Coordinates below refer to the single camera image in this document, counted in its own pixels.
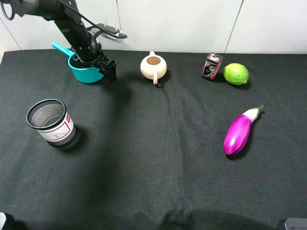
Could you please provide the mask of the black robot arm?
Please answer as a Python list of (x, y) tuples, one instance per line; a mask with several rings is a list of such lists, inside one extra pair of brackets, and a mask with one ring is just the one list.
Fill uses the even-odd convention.
[(103, 23), (90, 22), (77, 7), (74, 0), (2, 0), (0, 7), (3, 15), (9, 21), (15, 15), (39, 16), (46, 21), (53, 21), (64, 35), (71, 48), (65, 48), (57, 42), (52, 46), (67, 55), (68, 65), (77, 81), (85, 84), (95, 83), (102, 78), (115, 82), (116, 62), (109, 59), (103, 52), (101, 43), (97, 40), (104, 36), (110, 40), (118, 41), (127, 38), (118, 28)]

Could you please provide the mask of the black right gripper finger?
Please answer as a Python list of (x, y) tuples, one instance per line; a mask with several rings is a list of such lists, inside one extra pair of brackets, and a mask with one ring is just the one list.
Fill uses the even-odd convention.
[(117, 80), (116, 75), (116, 62), (114, 60), (110, 60), (110, 62), (107, 65), (106, 71), (105, 71), (105, 77), (110, 82), (115, 82)]

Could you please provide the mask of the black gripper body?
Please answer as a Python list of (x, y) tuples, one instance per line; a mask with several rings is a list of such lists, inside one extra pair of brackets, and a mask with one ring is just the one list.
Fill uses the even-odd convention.
[(72, 65), (74, 67), (80, 69), (96, 67), (102, 73), (107, 73), (113, 69), (113, 60), (103, 53), (102, 46), (97, 40), (85, 46), (71, 48), (75, 53), (72, 56)]

